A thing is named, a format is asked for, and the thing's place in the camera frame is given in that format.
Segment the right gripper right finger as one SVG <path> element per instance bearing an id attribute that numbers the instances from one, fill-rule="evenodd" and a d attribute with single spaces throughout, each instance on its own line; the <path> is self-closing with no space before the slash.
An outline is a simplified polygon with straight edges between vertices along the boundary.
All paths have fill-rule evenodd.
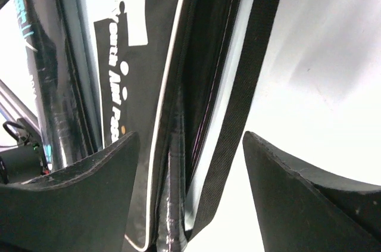
<path id="1" fill-rule="evenodd" d="M 380 250 L 380 186 L 325 171 L 252 132 L 243 150 L 265 251 Z"/>

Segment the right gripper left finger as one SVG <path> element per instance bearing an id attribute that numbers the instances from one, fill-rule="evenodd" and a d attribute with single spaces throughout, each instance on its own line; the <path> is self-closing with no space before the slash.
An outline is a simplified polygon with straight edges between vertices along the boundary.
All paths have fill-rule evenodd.
<path id="1" fill-rule="evenodd" d="M 138 166 L 130 132 L 64 169 L 1 186 L 2 251 L 121 251 Z"/>

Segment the black racket bag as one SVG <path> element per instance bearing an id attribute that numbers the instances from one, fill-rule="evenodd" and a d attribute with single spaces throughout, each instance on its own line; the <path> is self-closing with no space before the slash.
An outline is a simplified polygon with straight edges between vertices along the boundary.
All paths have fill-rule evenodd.
<path id="1" fill-rule="evenodd" d="M 183 251 L 214 219 L 279 0 L 89 0 L 102 137 L 140 136 L 124 251 Z"/>

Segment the black shuttlecock tube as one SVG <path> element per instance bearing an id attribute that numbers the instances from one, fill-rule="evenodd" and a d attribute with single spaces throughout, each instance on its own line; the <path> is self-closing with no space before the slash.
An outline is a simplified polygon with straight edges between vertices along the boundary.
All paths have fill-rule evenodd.
<path id="1" fill-rule="evenodd" d="M 48 169 L 101 147 L 88 54 L 77 0 L 14 0 Z"/>

